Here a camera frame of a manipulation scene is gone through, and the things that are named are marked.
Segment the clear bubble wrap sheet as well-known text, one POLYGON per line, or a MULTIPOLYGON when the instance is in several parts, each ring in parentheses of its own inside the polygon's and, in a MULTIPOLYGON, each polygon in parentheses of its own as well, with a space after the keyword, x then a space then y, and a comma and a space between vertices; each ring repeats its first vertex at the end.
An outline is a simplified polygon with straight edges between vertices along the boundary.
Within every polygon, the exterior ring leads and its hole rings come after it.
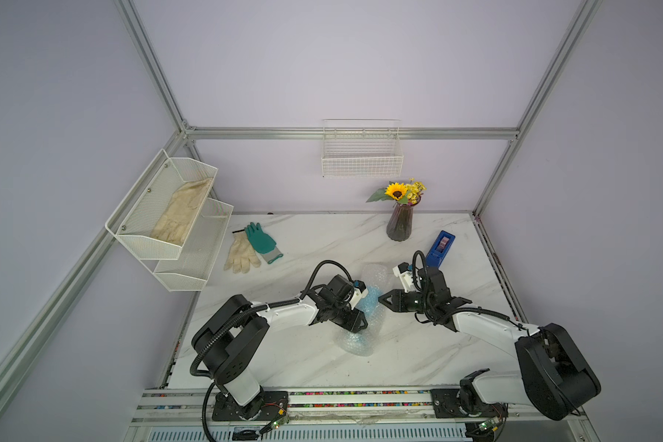
POLYGON ((370 357, 374 353, 387 311, 379 303, 379 297, 392 289, 393 278, 387 265, 372 263, 363 268, 361 280, 368 294, 359 301, 357 308, 365 314, 368 326, 358 333, 339 330, 333 340, 342 350, 359 357, 370 357))

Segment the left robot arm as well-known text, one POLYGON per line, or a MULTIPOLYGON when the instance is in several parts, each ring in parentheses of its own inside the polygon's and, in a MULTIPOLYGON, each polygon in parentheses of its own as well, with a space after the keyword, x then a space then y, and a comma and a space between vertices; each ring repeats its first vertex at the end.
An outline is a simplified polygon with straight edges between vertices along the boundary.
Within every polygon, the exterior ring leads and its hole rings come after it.
POLYGON ((295 298, 270 303, 253 303, 235 295, 195 333, 190 375, 210 379, 239 407, 259 403, 263 387, 249 366, 267 333, 324 322, 360 333, 368 320, 357 305, 367 295, 364 282, 343 276, 308 287, 295 298))

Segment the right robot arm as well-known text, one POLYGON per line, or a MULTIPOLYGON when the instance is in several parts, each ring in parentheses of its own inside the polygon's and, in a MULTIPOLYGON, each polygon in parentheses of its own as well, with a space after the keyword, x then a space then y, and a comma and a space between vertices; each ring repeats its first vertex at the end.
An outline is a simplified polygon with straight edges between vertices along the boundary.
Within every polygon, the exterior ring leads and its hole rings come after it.
POLYGON ((461 379, 456 396, 460 414, 479 416, 497 405, 530 405, 560 421, 600 395, 598 377, 564 327, 522 323, 455 297, 436 267, 415 269, 401 263, 393 273, 401 288, 382 295, 381 305, 474 337, 517 361, 513 371, 480 368, 461 379))

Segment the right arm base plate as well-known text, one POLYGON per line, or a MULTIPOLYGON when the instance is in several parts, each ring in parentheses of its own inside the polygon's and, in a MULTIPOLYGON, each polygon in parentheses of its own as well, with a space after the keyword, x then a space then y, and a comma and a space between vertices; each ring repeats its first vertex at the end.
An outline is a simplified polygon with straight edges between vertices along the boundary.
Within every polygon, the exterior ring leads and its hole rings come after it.
POLYGON ((506 406, 501 403, 484 403, 476 393, 466 389, 448 388, 430 391, 431 404, 436 418, 505 418, 506 406))

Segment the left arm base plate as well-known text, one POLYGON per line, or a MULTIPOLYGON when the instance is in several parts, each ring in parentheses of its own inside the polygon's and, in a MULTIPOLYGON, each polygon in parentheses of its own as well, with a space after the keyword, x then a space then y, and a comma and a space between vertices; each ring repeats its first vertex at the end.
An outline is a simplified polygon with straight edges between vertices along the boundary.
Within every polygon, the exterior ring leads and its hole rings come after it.
POLYGON ((214 422, 268 422, 281 417, 288 404, 289 393, 282 390, 262 390, 247 405, 239 405, 228 393, 219 392, 209 416, 214 422))

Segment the blue plastic wine glass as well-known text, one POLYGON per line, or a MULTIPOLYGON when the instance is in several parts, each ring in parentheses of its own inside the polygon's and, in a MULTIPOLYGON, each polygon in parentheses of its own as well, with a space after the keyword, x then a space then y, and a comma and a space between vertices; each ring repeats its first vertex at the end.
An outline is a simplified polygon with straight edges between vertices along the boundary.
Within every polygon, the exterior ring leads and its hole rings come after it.
POLYGON ((383 291, 379 287, 368 287, 368 295, 358 304, 366 316, 368 327, 359 333, 345 331, 339 341, 340 346, 348 353, 355 355, 371 355, 386 317, 385 308, 379 304, 379 296, 383 291))

